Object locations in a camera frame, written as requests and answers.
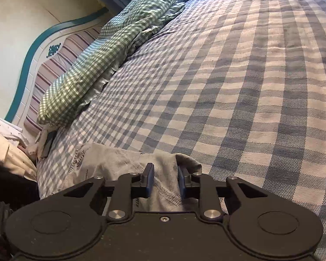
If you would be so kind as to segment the grey printed pants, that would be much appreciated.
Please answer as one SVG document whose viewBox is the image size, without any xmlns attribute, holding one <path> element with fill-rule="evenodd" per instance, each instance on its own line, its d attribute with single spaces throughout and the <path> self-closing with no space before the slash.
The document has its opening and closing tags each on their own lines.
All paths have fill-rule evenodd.
<svg viewBox="0 0 326 261">
<path fill-rule="evenodd" d="M 191 211 L 197 208 L 196 199 L 181 198 L 178 168 L 186 169 L 189 173 L 201 173 L 202 165 L 181 153 L 156 151 L 149 154 L 86 143 L 78 146 L 70 170 L 59 190 L 65 190 L 95 176 L 114 181 L 126 173 L 142 173 L 148 163 L 154 165 L 152 193 L 148 199 L 138 199 L 135 210 Z"/>
</svg>

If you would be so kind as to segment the teal trimmed headboard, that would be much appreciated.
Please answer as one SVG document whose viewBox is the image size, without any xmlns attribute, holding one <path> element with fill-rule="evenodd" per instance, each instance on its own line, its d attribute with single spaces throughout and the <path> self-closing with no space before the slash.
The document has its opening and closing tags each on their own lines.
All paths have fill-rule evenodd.
<svg viewBox="0 0 326 261">
<path fill-rule="evenodd" d="M 43 31 L 30 46 L 23 61 L 15 96 L 5 120 L 22 125 L 29 110 L 37 72 L 42 63 L 52 58 L 62 48 L 64 40 L 76 33 L 105 23 L 109 15 L 107 8 L 82 18 L 62 22 Z"/>
</svg>

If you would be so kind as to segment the striped pillow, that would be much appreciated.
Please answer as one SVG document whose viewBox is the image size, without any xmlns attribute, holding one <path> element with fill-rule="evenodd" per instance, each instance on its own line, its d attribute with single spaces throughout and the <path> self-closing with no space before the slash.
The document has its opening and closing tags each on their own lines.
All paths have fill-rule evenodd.
<svg viewBox="0 0 326 261">
<path fill-rule="evenodd" d="M 102 26 L 96 25 L 68 36 L 62 48 L 38 69 L 29 110 L 21 127 L 25 134 L 36 136 L 42 127 L 37 123 L 40 102 L 50 85 L 73 65 L 78 56 L 90 46 L 100 34 Z"/>
</svg>

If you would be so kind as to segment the green checked duvet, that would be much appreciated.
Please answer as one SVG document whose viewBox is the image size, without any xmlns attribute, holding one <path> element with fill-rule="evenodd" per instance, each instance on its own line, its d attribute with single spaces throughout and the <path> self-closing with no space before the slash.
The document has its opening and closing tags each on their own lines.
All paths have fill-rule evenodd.
<svg viewBox="0 0 326 261">
<path fill-rule="evenodd" d="M 179 0 L 132 0 L 101 29 L 43 95 L 37 122 L 66 127 L 94 100 L 125 59 L 183 12 Z"/>
</svg>

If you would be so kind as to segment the white dotted cloth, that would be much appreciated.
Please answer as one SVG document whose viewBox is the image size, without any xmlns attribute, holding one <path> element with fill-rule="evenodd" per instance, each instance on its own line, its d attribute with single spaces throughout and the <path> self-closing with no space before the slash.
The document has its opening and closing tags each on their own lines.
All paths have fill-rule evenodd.
<svg viewBox="0 0 326 261">
<path fill-rule="evenodd" d="M 30 181 L 37 181 L 37 170 L 25 153 L 29 144 L 22 129 L 0 118 L 0 167 Z"/>
</svg>

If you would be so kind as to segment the blue white checked bedsheet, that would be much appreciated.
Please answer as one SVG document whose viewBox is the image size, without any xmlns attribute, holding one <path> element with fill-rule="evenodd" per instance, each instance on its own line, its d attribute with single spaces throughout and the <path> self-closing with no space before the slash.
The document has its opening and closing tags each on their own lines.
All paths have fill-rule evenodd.
<svg viewBox="0 0 326 261">
<path fill-rule="evenodd" d="M 191 0 L 58 132 L 41 197 L 83 143 L 183 153 L 301 204 L 322 220 L 326 260 L 326 0 Z"/>
</svg>

